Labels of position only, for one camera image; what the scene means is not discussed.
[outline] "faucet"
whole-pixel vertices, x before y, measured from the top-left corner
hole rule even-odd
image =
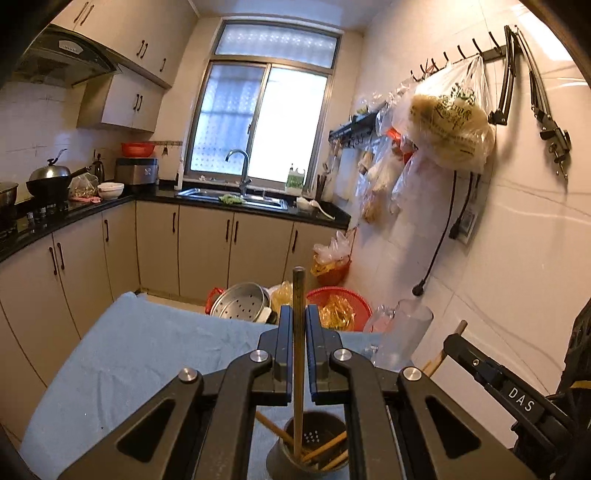
[[[234,153],[241,153],[244,156],[244,162],[242,163],[242,175],[240,176],[240,194],[246,195],[246,187],[250,182],[251,179],[248,178],[248,165],[251,162],[251,158],[248,156],[244,150],[240,150],[240,148],[234,148],[228,152],[226,155],[226,161],[230,160],[230,157],[234,155]]]

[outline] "range hood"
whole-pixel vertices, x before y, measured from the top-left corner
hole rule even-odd
[[[23,54],[12,80],[68,88],[116,70],[106,53],[86,37],[49,25]]]

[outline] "ceiling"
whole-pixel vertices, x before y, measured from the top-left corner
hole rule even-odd
[[[279,16],[363,32],[373,17],[392,0],[191,0],[191,2],[203,17]]]

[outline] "window pane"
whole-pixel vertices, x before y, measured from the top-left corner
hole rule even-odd
[[[242,156],[224,159],[233,148],[246,150],[264,73],[264,67],[213,65],[197,122],[191,170],[240,175]]]
[[[308,169],[326,82],[322,75],[271,69],[252,144],[251,177],[285,182],[292,164]]]
[[[273,25],[226,24],[217,55],[252,55],[331,68],[336,38]]]

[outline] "red handle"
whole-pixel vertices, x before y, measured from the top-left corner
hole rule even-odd
[[[214,302],[214,297],[215,295],[221,295],[224,292],[223,288],[218,288],[215,287],[211,290],[211,292],[209,292],[209,295],[207,296],[207,302],[205,302],[205,314],[209,315],[212,312],[212,307],[213,307],[213,302]]]

